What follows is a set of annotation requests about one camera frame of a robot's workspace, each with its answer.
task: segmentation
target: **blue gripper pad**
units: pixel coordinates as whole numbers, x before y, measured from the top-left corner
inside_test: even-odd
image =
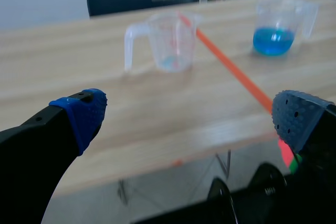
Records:
[[[93,99],[88,102],[78,98],[62,97],[49,103],[49,105],[59,106],[66,110],[76,137],[79,156],[95,137],[96,130],[100,129],[107,106],[106,94],[101,90],[87,89],[82,92],[93,93]]]
[[[299,153],[329,104],[333,103],[299,91],[278,93],[272,105],[272,118],[278,135],[295,153]]]

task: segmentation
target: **table leg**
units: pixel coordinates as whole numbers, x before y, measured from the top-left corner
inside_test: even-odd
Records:
[[[118,197],[120,198],[121,202],[125,206],[127,206],[129,199],[128,199],[128,196],[126,194],[125,180],[118,181]]]
[[[226,179],[229,178],[229,174],[230,174],[230,163],[231,163],[231,150],[227,151],[227,161],[226,164],[223,162],[223,160],[221,159],[221,157],[216,154],[216,158],[218,159],[218,162],[220,164],[220,167],[226,177]]]

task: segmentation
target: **measuring cup handle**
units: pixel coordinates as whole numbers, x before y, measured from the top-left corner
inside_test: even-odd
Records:
[[[150,32],[149,25],[147,23],[135,23],[129,26],[125,33],[125,70],[132,68],[133,60],[133,42],[134,39],[140,36],[148,35]]]
[[[305,11],[305,17],[303,19],[303,36],[305,39],[309,39],[315,25],[317,14],[319,12],[319,5],[311,2],[306,2],[303,10]]]

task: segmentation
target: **empty measuring cup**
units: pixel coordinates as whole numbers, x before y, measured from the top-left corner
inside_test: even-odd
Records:
[[[257,25],[253,37],[254,48],[268,56],[287,52],[299,30],[309,38],[319,7],[301,0],[264,1],[257,6]]]
[[[199,15],[171,12],[157,14],[143,23],[131,25],[125,34],[125,70],[132,67],[133,41],[148,35],[159,69],[180,72],[192,64]]]

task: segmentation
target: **floor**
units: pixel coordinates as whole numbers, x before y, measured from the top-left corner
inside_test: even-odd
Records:
[[[226,154],[220,154],[226,160]],[[117,197],[117,183],[90,188],[52,199],[43,224],[126,224],[187,206],[206,199],[214,177],[222,178],[231,191],[246,186],[262,162],[276,165],[284,174],[277,141],[251,145],[233,151],[228,180],[215,157],[181,167],[161,170],[126,180],[130,202],[124,206]]]

